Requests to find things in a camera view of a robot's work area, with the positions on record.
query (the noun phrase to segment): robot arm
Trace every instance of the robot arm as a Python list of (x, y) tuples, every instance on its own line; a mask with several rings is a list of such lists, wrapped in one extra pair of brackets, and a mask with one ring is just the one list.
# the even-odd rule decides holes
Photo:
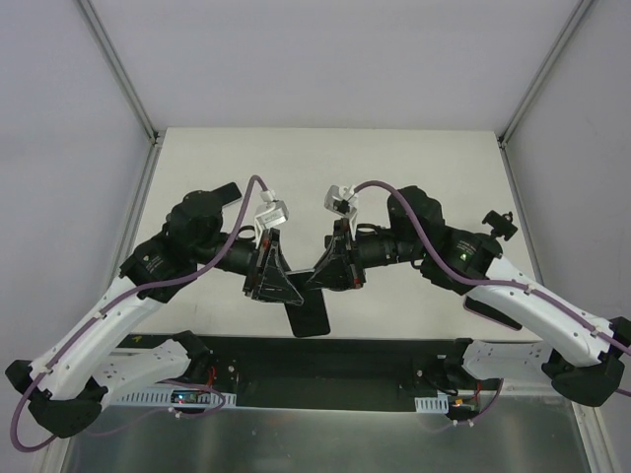
[[(15, 361), (7, 368), (7, 377), (31, 401), (29, 410), (40, 425), (60, 438), (71, 437), (94, 422), (112, 401), (130, 392), (165, 379), (201, 384), (208, 380), (216, 360), (190, 332), (173, 336), (149, 353), (122, 361), (105, 359), (134, 327), (195, 279), (197, 264), (208, 262), (205, 246), (215, 248), (214, 256), (217, 246), (226, 245), (232, 237), (220, 233), (222, 207), (230, 203), (222, 198), (226, 188), (186, 195), (169, 213), (162, 230), (134, 249), (121, 265), (120, 277), (61, 341), (32, 362)], [(262, 194), (267, 204), (255, 220), (259, 229), (269, 231), (287, 220), (287, 210), (272, 191), (265, 189)], [(244, 213), (240, 213), (237, 230)], [(219, 267), (233, 272), (248, 267), (252, 245), (237, 243), (221, 258)]]
[[(394, 191), (387, 184), (371, 185)], [(607, 320), (581, 310), (516, 268), (497, 241), (498, 237), (508, 240), (517, 231), (512, 215), (490, 212), (483, 221), (493, 228), (490, 235), (452, 228), (445, 224), (441, 204), (410, 186), (395, 192), (411, 208), (425, 239), (412, 223), (409, 209), (394, 194), (387, 200), (389, 229), (360, 224), (359, 229), (370, 231), (353, 234), (349, 218), (357, 218), (357, 201), (340, 203), (338, 189), (331, 187), (325, 207), (345, 218), (336, 221), (333, 235), (326, 239), (327, 251), (315, 268), (316, 274), (333, 270), (338, 275), (335, 289), (362, 287), (367, 268), (410, 262), (432, 284), (465, 296), (470, 311), (515, 329), (526, 327), (543, 340), (534, 344), (469, 341), (462, 359), (446, 365), (461, 367), (480, 380), (507, 377), (551, 383), (565, 397), (589, 406), (601, 405), (616, 390), (624, 372), (619, 360), (622, 352), (607, 340), (628, 347), (631, 322)], [(353, 275), (339, 278), (333, 262), (340, 259), (347, 273), (352, 268)], [(333, 278), (317, 282), (326, 287), (330, 281)], [(584, 323), (562, 308), (576, 313)]]

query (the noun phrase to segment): purple cable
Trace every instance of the purple cable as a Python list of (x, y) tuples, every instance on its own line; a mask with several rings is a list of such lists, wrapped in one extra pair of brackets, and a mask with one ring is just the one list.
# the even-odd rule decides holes
[[(208, 262), (208, 264), (206, 264), (204, 267), (202, 267), (198, 271), (195, 271), (194, 273), (189, 274), (188, 276), (171, 279), (169, 281), (161, 281), (158, 283), (143, 284), (142, 286), (137, 286), (133, 289), (130, 289), (129, 291), (126, 291), (122, 293), (120, 296), (114, 298), (111, 302), (109, 302), (109, 304), (104, 305), (99, 310), (99, 312), (102, 313), (103, 315), (106, 315), (117, 304), (120, 304), (122, 301), (124, 301), (128, 297), (133, 296), (134, 294), (137, 294), (141, 291), (146, 291), (149, 289), (165, 288), (168, 286), (175, 286), (178, 284), (188, 283), (190, 281), (194, 281), (199, 276), (210, 271), (219, 261), (222, 260), (222, 258), (226, 255), (230, 247), (233, 245), (233, 243), (237, 239), (237, 236), (239, 235), (239, 229), (241, 228), (241, 225), (245, 218), (245, 212), (247, 211), (247, 204), (249, 203), (249, 198), (251, 197), (255, 182), (258, 182), (258, 184), (261, 186), (263, 190), (267, 190), (267, 185), (265, 185), (265, 182), (263, 182), (263, 179), (261, 179), (258, 175), (255, 174), (249, 179), (249, 182), (247, 183), (247, 189), (245, 190), (244, 201), (241, 205), (241, 209), (239, 210), (239, 214), (237, 215), (235, 226), (233, 227), (232, 232), (228, 236), (228, 239), (226, 240), (222, 248), (215, 255), (215, 257), (210, 262)], [(70, 339), (68, 339), (68, 341), (57, 351), (55, 356), (52, 357), (50, 361), (45, 365), (46, 369), (52, 370), (52, 367), (54, 367), (57, 364), (59, 359), (63, 357), (68, 350), (70, 350), (70, 347), (72, 347), (75, 344), (75, 342), (79, 340), (79, 338), (81, 338), (83, 334), (86, 333), (90, 329), (90, 327), (92, 327), (95, 323), (97, 323), (97, 321), (98, 321), (97, 318), (91, 318), (84, 325), (82, 325), (70, 337)], [(38, 445), (26, 446), (22, 444), (20, 442), (20, 439), (18, 438), (18, 423), (20, 422), (20, 416), (22, 415), (22, 411), (24, 410), (24, 407), (27, 404), (29, 397), (31, 397), (31, 394), (33, 394), (33, 391), (35, 391), (35, 389), (41, 383), (45, 375), (46, 375), (45, 372), (41, 372), (29, 385), (27, 390), (24, 392), (24, 394), (20, 398), (20, 401), (18, 401), (16, 410), (13, 412), (13, 417), (11, 418), (11, 428), (10, 428), (11, 444), (16, 450), (24, 452), (24, 453), (32, 453), (34, 451), (41, 450), (42, 448), (47, 447), (53, 440), (56, 439), (56, 436), (51, 436)]]
[[(432, 243), (430, 242), (430, 239), (427, 237), (427, 234), (425, 233), (425, 231), (423, 230), (423, 227), (418, 221), (416, 214), (414, 214), (414, 210), (412, 209), (410, 204), (407, 203), (407, 201), (405, 200), (405, 197), (403, 197), (403, 195), (398, 190), (396, 190), (394, 187), (392, 187), (391, 185), (385, 182), (381, 182), (380, 180), (368, 180), (366, 182), (361, 183), (357, 187), (355, 187), (355, 191), (359, 192), (367, 187), (380, 187), (381, 189), (385, 189), (390, 194), (392, 194), (392, 196), (394, 196), (396, 200), (398, 200), (398, 202), (401, 204), (401, 206), (405, 210), (407, 217), (410, 219), (410, 222), (412, 223), (412, 226), (414, 227), (414, 230), (416, 231), (417, 235), (419, 236), (419, 238), (421, 238), (421, 241), (423, 242), (423, 245), (425, 246), (425, 249), (427, 250), (427, 252), (430, 254), (434, 262), (438, 264), (438, 266), (453, 280), (461, 284), (465, 284), (466, 286), (505, 286), (509, 288), (519, 289), (521, 291), (529, 291), (528, 285), (518, 283), (515, 281), (501, 281), (501, 280), (492, 280), (492, 279), (469, 279), (469, 278), (460, 276), (457, 272), (455, 272), (452, 268), (450, 268), (447, 265), (447, 263), (445, 263), (445, 261), (443, 261), (443, 259), (440, 257), (440, 255), (434, 248), (434, 246), (432, 246)], [(579, 314), (575, 313), (573, 310), (565, 306), (563, 303), (557, 301), (555, 298), (549, 296), (548, 294), (538, 289), (535, 289), (530, 293), (532, 295), (535, 295), (543, 299), (547, 303), (555, 306), (556, 308), (558, 308), (565, 314), (569, 315), (572, 319), (574, 319), (579, 324), (581, 324), (589, 332), (594, 333), (596, 331), (595, 326), (593, 326), (592, 324), (584, 320)], [(631, 349), (628, 347), (625, 347), (617, 340), (614, 340), (612, 337), (604, 333), (601, 333), (599, 331), (596, 331), (596, 335), (600, 337), (602, 340), (606, 341), (610, 345), (620, 350), (621, 352), (625, 353), (626, 355), (631, 356)]]
[(189, 283), (191, 281), (194, 281), (198, 277), (202, 276), (203, 274), (206, 274), (208, 271), (214, 268), (215, 265), (219, 263), (219, 261), (221, 261), (224, 256), (226, 256), (226, 253), (228, 252), (230, 247), (233, 245), (233, 243), (239, 236), (239, 230), (241, 228), (242, 223), (244, 222), (245, 211), (247, 210), (247, 203), (249, 202), (249, 198), (252, 194), (252, 189), (254, 188), (255, 182), (258, 182), (258, 184), (261, 186), (263, 190), (267, 190), (267, 185), (265, 185), (265, 182), (263, 182), (263, 179), (261, 179), (258, 175), (253, 175), (249, 179), (249, 182), (247, 183), (247, 189), (245, 190), (244, 202), (241, 206), (241, 209), (239, 210), (239, 214), (237, 215), (237, 221), (235, 222), (235, 227), (233, 228), (232, 232), (228, 236), (226, 243), (222, 246), (219, 252), (215, 255), (213, 259), (210, 260), (208, 264), (206, 264), (200, 270), (195, 271), (194, 273), (189, 274), (187, 276), (182, 276), (180, 278), (175, 278), (175, 279), (169, 279), (169, 281), (160, 281), (157, 283), (143, 284), (142, 286), (137, 286), (135, 288), (130, 289), (129, 291), (125, 291), (120, 296), (112, 299), (109, 304), (104, 305), (103, 308), (101, 308), (100, 313), (102, 314), (108, 313), (117, 304), (124, 301), (128, 297), (133, 296), (134, 294), (140, 293), (141, 291), (147, 291), (148, 289), (167, 288), (169, 286), (176, 286), (178, 284)]
[[(164, 384), (172, 384), (174, 386), (186, 387), (186, 388), (189, 388), (189, 389), (193, 388), (193, 389), (197, 389), (199, 391), (207, 392), (209, 394), (215, 394), (221, 400), (221, 403), (218, 406), (215, 406), (212, 409), (207, 409), (204, 412), (201, 412), (199, 414), (186, 414), (185, 412), (180, 412), (179, 416), (183, 417), (184, 419), (197, 419), (197, 418), (200, 418), (200, 417), (207, 417), (207, 416), (210, 416), (212, 414), (215, 414), (217, 411), (219, 411), (222, 407), (224, 407), (226, 405), (226, 396), (224, 396), (221, 392), (213, 389), (210, 386), (206, 386), (206, 385), (202, 385), (202, 384), (186, 384), (185, 382), (179, 382), (179, 381), (175, 381), (173, 379), (167, 379), (166, 381), (162, 381), (162, 383), (164, 383)], [(105, 431), (105, 432), (85, 431), (85, 434), (88, 435), (89, 437), (107, 437), (107, 436), (112, 436), (114, 434), (118, 434), (118, 433), (128, 429), (129, 427), (139, 423), (143, 419), (146, 419), (146, 418), (148, 418), (150, 416), (153, 416), (154, 414), (156, 414), (158, 412), (170, 412), (170, 411), (168, 409), (164, 409), (162, 407), (159, 407), (159, 408), (156, 408), (156, 409), (152, 409), (151, 411), (147, 411), (143, 415), (138, 416), (133, 421), (125, 424), (124, 426), (117, 427), (116, 429), (112, 429), (111, 431)]]

